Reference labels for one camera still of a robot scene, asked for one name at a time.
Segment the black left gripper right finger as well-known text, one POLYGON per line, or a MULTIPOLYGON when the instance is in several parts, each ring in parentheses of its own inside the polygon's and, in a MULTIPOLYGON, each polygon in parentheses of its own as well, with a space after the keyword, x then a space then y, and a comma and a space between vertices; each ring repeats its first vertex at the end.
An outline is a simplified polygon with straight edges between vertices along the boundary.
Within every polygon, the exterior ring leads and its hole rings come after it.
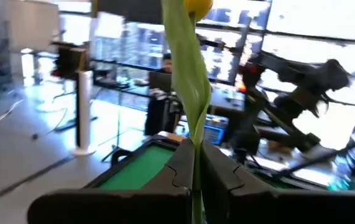
POLYGON ((355 223, 355 191, 275 188, 207 142, 200 159, 208 223, 355 223))

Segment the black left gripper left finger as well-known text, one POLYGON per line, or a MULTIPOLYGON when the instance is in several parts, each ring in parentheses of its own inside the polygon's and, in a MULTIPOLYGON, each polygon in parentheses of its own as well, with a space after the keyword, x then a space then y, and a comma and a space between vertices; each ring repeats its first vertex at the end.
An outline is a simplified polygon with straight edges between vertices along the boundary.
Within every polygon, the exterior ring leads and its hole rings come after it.
POLYGON ((41 195, 28 223, 191 223, 195 149, 189 139, 152 139, 118 150, 82 188, 41 195))

